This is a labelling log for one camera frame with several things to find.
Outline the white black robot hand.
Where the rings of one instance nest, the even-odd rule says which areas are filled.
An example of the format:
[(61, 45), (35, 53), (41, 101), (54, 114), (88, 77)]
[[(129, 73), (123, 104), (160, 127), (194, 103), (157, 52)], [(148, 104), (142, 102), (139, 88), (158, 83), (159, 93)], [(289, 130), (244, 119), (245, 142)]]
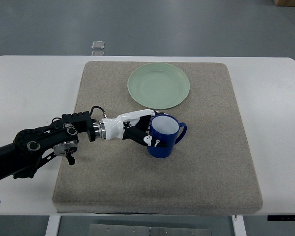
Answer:
[(107, 141), (116, 138), (131, 139), (146, 147), (166, 148), (167, 142), (149, 134), (152, 118), (161, 114), (159, 111), (144, 109), (121, 114), (116, 118), (103, 118), (97, 122), (100, 137)]

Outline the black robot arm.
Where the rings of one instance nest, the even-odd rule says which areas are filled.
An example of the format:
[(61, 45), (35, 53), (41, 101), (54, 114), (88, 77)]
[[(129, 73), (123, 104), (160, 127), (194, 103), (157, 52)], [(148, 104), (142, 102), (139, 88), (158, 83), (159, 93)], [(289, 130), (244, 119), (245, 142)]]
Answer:
[(56, 145), (69, 141), (77, 141), (78, 134), (86, 132), (91, 142), (95, 141), (95, 119), (91, 118), (94, 109), (105, 110), (93, 106), (91, 111), (63, 114), (54, 118), (48, 126), (25, 129), (17, 133), (13, 142), (0, 147), (0, 180), (13, 175), (14, 178), (33, 178), (37, 170), (56, 157), (52, 152), (43, 154)]

